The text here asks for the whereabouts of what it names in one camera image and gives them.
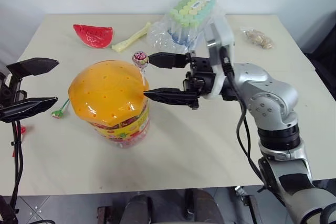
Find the gray floor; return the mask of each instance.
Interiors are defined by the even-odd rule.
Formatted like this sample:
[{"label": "gray floor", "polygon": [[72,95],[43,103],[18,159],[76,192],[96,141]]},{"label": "gray floor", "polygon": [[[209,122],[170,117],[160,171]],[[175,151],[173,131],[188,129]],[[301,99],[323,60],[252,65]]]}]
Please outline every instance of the gray floor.
[{"label": "gray floor", "polygon": [[[317,182],[320,187],[336,192],[335,180]],[[268,191],[257,193],[260,186],[247,186],[244,190],[257,198],[263,223],[292,223],[286,209]],[[234,194],[233,188],[205,188],[216,200],[226,224],[253,223],[248,207]],[[160,190],[115,194],[22,196],[18,198],[19,223],[51,219],[56,224],[94,224],[100,206],[113,206],[121,215],[133,196],[145,193],[153,199],[156,222],[184,220],[181,213],[184,190]]]}]

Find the watermelon slice toy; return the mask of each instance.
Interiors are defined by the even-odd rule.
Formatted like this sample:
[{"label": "watermelon slice toy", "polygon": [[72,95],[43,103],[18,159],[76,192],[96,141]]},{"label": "watermelon slice toy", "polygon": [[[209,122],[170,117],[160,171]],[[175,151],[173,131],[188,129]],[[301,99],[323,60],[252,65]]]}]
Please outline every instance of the watermelon slice toy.
[{"label": "watermelon slice toy", "polygon": [[73,25],[78,37],[88,46],[94,48],[108,47],[113,39],[112,27]]}]

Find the orange container lid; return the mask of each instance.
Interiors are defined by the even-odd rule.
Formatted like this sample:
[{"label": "orange container lid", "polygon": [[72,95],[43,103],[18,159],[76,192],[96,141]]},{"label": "orange container lid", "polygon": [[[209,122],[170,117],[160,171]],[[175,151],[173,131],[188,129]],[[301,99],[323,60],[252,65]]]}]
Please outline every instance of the orange container lid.
[{"label": "orange container lid", "polygon": [[143,91],[148,89],[135,65],[108,60],[79,73],[68,93],[81,119],[112,127],[141,113],[147,101]]}]

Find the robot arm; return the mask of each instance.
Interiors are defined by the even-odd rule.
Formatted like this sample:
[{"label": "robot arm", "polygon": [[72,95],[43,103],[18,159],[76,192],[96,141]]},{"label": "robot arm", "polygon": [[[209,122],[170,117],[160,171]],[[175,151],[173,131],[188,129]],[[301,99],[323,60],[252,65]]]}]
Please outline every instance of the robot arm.
[{"label": "robot arm", "polygon": [[298,101],[296,90],[254,64],[231,66],[231,33],[228,24],[220,20],[206,28],[209,58],[196,57],[193,51],[185,55],[149,56],[150,63],[158,67],[184,68],[190,63],[191,70],[183,81],[184,91],[160,88],[144,94],[155,101],[197,109],[199,97],[211,99],[221,95],[224,100],[237,100],[235,89],[238,90],[241,102],[258,127],[263,156],[258,163],[265,187],[286,206],[294,223],[334,223],[336,197],[312,184],[298,117],[293,110]]}]

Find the white table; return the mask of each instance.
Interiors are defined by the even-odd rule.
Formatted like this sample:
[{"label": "white table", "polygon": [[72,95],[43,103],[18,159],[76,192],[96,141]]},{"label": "white table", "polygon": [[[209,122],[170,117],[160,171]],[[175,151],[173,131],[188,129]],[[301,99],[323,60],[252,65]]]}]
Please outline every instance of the white table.
[{"label": "white table", "polygon": [[[89,48],[79,40],[73,24],[113,26],[115,44],[147,21],[159,18],[158,15],[46,16],[20,60],[48,57],[60,64],[48,74],[25,78],[22,89],[29,97],[57,96],[59,102],[46,113],[22,120],[28,129],[23,142],[25,167],[20,195],[260,184],[236,140],[235,128],[240,116],[237,102],[224,102],[220,97],[211,101],[201,99],[198,111],[151,102],[149,133],[143,142],[127,150],[101,138],[76,117],[71,106],[63,119],[50,116],[52,110],[65,102],[70,83],[86,66],[109,59],[130,61],[137,50],[155,52],[145,38],[121,54],[110,48]],[[274,78],[289,82],[298,90],[300,100],[296,111],[313,178],[336,177],[332,162],[336,150],[335,101],[313,66],[276,16],[228,16],[227,19],[236,35],[236,62],[258,64]],[[242,26],[265,32],[274,40],[275,48],[263,50],[246,43],[240,31]],[[146,77],[151,88],[181,88],[186,71],[187,68],[166,70],[149,66]],[[248,121],[253,141],[251,155],[257,161],[261,157],[258,135],[250,116]],[[0,131],[3,177],[0,195],[9,195],[14,185],[11,126],[1,123]]]}]

